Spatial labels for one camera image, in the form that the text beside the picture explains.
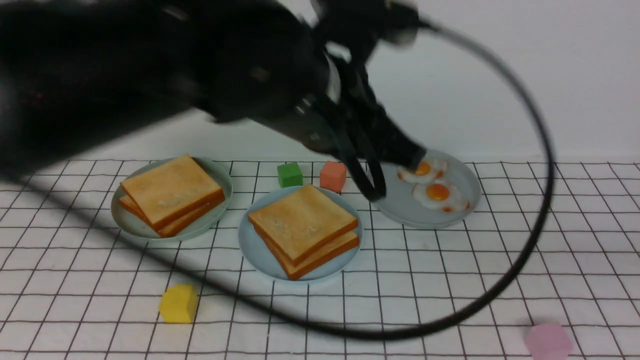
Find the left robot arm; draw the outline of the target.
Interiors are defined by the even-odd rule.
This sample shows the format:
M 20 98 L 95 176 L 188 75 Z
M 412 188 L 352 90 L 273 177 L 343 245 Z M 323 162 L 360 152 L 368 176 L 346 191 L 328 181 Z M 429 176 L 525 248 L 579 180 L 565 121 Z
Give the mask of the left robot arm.
M 18 178 L 197 109 L 307 149 L 416 167 L 426 148 L 366 82 L 378 41 L 415 38 L 393 0 L 9 0 L 1 4 L 1 174 Z

